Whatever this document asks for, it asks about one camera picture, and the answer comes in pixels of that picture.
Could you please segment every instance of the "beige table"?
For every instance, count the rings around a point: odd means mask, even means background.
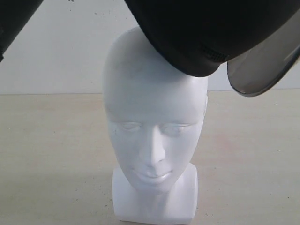
[[[300,224],[300,90],[210,92],[194,225]],[[101,95],[0,96],[0,225],[126,225]]]

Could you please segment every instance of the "mannequin head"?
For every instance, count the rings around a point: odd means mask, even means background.
[[[103,76],[109,136],[127,180],[138,191],[168,192],[197,146],[207,77],[175,69],[140,28],[115,41]]]

